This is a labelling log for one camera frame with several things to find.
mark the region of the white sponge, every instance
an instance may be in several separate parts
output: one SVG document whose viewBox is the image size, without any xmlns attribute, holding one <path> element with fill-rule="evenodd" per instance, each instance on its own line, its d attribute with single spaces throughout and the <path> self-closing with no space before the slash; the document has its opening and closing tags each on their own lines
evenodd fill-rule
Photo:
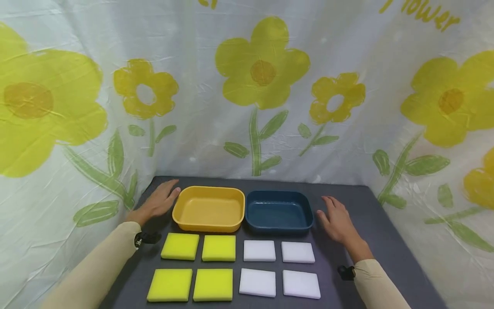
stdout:
<svg viewBox="0 0 494 309">
<path fill-rule="evenodd" d="M 276 261 L 273 240 L 244 240 L 244 262 Z"/>
<path fill-rule="evenodd" d="M 283 253 L 283 262 L 285 263 L 313 264 L 316 261 L 310 242 L 282 241 L 281 251 Z"/>
<path fill-rule="evenodd" d="M 283 270 L 283 294 L 312 299 L 320 299 L 317 274 L 310 272 Z"/>
<path fill-rule="evenodd" d="M 276 273 L 274 271 L 242 268 L 239 293 L 275 297 Z"/>
</svg>

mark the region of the gray table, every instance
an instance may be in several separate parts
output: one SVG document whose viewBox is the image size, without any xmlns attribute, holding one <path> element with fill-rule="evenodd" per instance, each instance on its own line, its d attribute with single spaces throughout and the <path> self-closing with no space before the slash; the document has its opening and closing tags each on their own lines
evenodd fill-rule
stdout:
<svg viewBox="0 0 494 309">
<path fill-rule="evenodd" d="M 156 187 L 171 177 L 155 177 L 139 200 L 141 205 Z M 307 196 L 314 211 L 324 209 L 321 195 L 331 195 L 341 201 L 352 218 L 360 235 L 368 242 L 375 258 L 381 263 L 413 309 L 445 309 L 425 273 L 401 239 L 373 193 L 365 186 L 290 183 L 259 180 L 232 180 L 214 178 L 180 177 L 179 186 L 191 185 L 235 187 L 247 194 L 253 190 L 293 190 Z M 143 245 L 128 261 L 100 308 L 331 308 L 365 309 L 352 281 L 342 281 L 336 272 L 339 265 L 351 265 L 344 248 L 328 239 L 316 223 L 303 237 L 263 237 L 250 233 L 245 222 L 236 232 L 237 261 L 234 263 L 205 263 L 201 261 L 204 237 L 201 236 L 196 260 L 162 260 L 160 252 L 168 232 L 180 232 L 171 219 L 171 211 L 163 218 L 151 220 L 145 230 L 160 231 L 163 235 L 156 245 Z M 276 262 L 243 262 L 244 239 L 275 239 Z M 287 264 L 282 262 L 281 241 L 311 242 L 315 264 Z M 148 303 L 146 296 L 154 270 L 157 268 L 192 268 L 194 275 L 187 303 Z M 195 303 L 192 301 L 196 270 L 198 268 L 233 268 L 233 301 Z M 265 298 L 239 294 L 240 269 L 252 268 L 276 272 L 276 297 Z M 282 270 L 298 270 L 318 274 L 321 299 L 311 300 L 283 295 Z"/>
</svg>

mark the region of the flower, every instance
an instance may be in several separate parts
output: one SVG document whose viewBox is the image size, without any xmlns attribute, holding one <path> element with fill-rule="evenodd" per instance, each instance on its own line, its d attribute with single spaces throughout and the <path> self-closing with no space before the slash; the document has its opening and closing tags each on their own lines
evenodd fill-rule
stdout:
<svg viewBox="0 0 494 309">
<path fill-rule="evenodd" d="M 154 73 L 153 66 L 145 59 L 127 61 L 126 67 L 114 72 L 113 83 L 115 91 L 124 97 L 123 106 L 127 113 L 139 119 L 149 119 L 155 115 L 163 116 L 175 107 L 171 97 L 178 92 L 177 82 L 166 72 Z M 152 89 L 155 95 L 152 104 L 144 104 L 139 99 L 137 95 L 139 85 L 146 85 Z"/>
<path fill-rule="evenodd" d="M 468 131 L 494 127 L 494 50 L 467 59 L 461 67 L 442 57 L 427 61 L 412 80 L 415 93 L 402 104 L 410 121 L 426 126 L 424 137 L 439 147 L 460 144 Z"/>
<path fill-rule="evenodd" d="M 463 178 L 467 199 L 494 210 L 494 148 L 484 156 L 484 167 L 471 170 Z"/>
<path fill-rule="evenodd" d="M 0 174 L 24 177 L 57 142 L 82 145 L 107 126 L 96 103 L 99 66 L 82 54 L 28 52 L 26 41 L 0 23 Z"/>
<path fill-rule="evenodd" d="M 254 28 L 250 43 L 243 38 L 228 39 L 216 50 L 218 72 L 228 77 L 223 95 L 230 102 L 260 109 L 282 106 L 290 85 L 307 73 L 309 56 L 298 49 L 285 49 L 288 29 L 278 17 L 267 17 Z"/>
<path fill-rule="evenodd" d="M 338 78 L 321 77 L 312 85 L 312 95 L 316 98 L 310 106 L 309 114 L 315 124 L 344 122 L 350 118 L 352 108 L 359 106 L 366 98 L 366 86 L 358 84 L 357 73 L 342 73 Z M 333 112 L 326 109 L 329 100 L 335 95 L 343 96 L 343 103 Z"/>
</svg>

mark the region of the right hand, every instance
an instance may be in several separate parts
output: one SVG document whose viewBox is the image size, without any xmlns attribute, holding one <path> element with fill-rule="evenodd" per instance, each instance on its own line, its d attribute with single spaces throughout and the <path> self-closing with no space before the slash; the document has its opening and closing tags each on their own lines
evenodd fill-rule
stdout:
<svg viewBox="0 0 494 309">
<path fill-rule="evenodd" d="M 322 199 L 326 203 L 328 214 L 318 210 L 317 216 L 328 236 L 343 245 L 359 240 L 360 236 L 353 226 L 345 205 L 332 196 L 322 196 Z"/>
</svg>

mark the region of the white curtain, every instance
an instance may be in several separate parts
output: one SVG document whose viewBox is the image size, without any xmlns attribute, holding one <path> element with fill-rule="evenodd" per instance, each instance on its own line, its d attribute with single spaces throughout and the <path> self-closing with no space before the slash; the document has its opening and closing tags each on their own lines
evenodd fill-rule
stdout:
<svg viewBox="0 0 494 309">
<path fill-rule="evenodd" d="M 0 307 L 154 175 L 368 185 L 449 308 L 494 306 L 492 1 L 1 6 Z"/>
</svg>

